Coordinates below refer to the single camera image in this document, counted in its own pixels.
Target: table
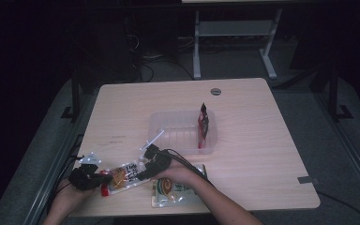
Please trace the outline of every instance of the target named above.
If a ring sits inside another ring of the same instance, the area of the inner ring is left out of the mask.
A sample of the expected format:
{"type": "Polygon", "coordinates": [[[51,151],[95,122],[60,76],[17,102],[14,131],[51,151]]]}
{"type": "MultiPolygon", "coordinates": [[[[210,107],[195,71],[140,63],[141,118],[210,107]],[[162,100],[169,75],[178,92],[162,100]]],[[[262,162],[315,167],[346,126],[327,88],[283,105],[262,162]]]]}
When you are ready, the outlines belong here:
{"type": "MultiPolygon", "coordinates": [[[[186,156],[204,164],[211,182],[247,210],[309,209],[320,200],[264,79],[108,84],[101,87],[79,155],[94,152],[100,169],[138,158],[149,117],[163,111],[215,113],[211,155],[186,156]],[[221,95],[211,94],[219,88],[221,95]]],[[[152,182],[110,197],[96,193],[72,216],[145,216],[206,213],[204,205],[152,208],[152,182]]]]}

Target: wooden tabletop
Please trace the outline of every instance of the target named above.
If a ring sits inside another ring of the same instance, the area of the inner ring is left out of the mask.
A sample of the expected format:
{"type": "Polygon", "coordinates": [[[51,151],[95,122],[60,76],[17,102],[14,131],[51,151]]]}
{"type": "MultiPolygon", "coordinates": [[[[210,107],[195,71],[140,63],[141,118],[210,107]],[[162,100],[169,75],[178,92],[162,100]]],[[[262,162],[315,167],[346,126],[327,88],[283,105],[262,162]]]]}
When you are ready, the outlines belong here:
{"type": "MultiPolygon", "coordinates": [[[[204,164],[210,181],[247,210],[308,209],[320,200],[264,79],[109,84],[101,87],[79,155],[94,152],[100,169],[138,158],[150,115],[199,110],[215,113],[217,144],[204,164]],[[221,95],[211,94],[219,88],[221,95]]],[[[152,182],[101,197],[99,191],[73,216],[140,216],[206,213],[204,205],[151,207],[152,182]]]]}

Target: snack package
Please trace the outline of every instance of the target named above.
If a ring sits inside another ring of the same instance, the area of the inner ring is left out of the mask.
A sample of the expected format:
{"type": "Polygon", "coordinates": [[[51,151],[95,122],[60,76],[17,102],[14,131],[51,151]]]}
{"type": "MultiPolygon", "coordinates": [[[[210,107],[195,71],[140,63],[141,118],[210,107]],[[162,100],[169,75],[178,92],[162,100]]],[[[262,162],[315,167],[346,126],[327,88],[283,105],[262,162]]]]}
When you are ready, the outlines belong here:
{"type": "Polygon", "coordinates": [[[198,116],[198,148],[206,147],[206,134],[209,129],[209,118],[206,113],[206,106],[201,106],[200,116],[198,116]]]}
{"type": "MultiPolygon", "coordinates": [[[[204,165],[197,165],[196,168],[206,175],[204,165]]],[[[198,197],[198,195],[190,187],[173,183],[167,178],[158,179],[153,182],[153,196],[151,204],[154,208],[201,203],[203,202],[200,197],[198,197]]]]}
{"type": "Polygon", "coordinates": [[[101,195],[110,196],[148,182],[150,179],[141,181],[136,177],[142,170],[145,170],[145,168],[138,165],[137,161],[133,161],[111,170],[101,171],[100,173],[102,174],[110,174],[112,176],[112,181],[109,184],[101,185],[101,195]]]}

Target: forearm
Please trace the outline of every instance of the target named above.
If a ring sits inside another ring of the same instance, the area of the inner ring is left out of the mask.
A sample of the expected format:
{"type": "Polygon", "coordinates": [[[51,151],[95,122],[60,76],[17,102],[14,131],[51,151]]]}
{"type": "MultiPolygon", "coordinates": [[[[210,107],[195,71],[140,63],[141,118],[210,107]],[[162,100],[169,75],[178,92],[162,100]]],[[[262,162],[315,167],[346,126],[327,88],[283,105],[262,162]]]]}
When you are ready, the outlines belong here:
{"type": "Polygon", "coordinates": [[[189,185],[197,192],[220,224],[261,224],[246,209],[200,177],[192,177],[189,185]]]}

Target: transparent plastic box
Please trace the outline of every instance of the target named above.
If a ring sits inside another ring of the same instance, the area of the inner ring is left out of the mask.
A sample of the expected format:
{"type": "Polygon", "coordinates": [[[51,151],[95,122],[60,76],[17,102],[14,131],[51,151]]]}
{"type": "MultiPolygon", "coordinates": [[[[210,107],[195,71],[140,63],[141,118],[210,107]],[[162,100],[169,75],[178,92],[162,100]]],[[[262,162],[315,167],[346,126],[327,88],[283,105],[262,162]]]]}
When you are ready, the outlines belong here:
{"type": "Polygon", "coordinates": [[[207,110],[209,129],[206,146],[198,148],[198,116],[200,111],[155,112],[150,117],[148,140],[165,132],[154,142],[159,149],[173,149],[181,155],[211,154],[218,141],[215,114],[207,110]]]}

